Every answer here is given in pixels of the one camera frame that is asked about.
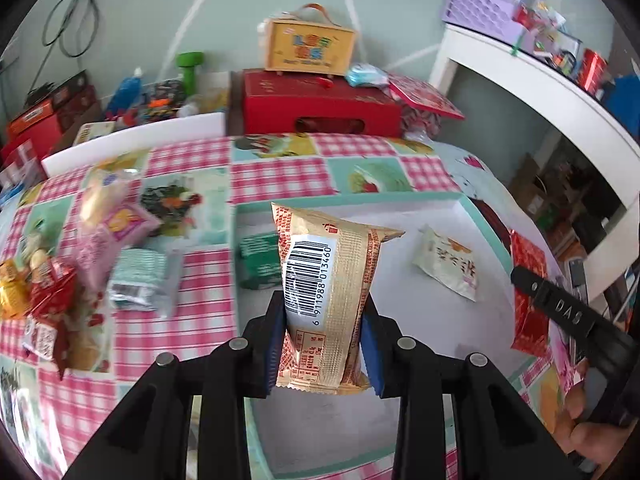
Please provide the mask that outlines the person's right hand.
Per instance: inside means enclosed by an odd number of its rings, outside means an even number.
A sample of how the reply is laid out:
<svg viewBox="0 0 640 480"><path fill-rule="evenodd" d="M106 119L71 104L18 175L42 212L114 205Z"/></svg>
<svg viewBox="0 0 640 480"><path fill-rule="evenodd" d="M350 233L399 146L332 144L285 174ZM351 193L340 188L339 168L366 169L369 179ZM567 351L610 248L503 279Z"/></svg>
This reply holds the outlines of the person's right hand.
<svg viewBox="0 0 640 480"><path fill-rule="evenodd" d="M553 437L572 462L581 479L639 478L639 419L620 428L605 422L590 422L589 393L596 391L598 374L589 374L589 363L577 367L582 380L570 388L563 408L556 415Z"/></svg>

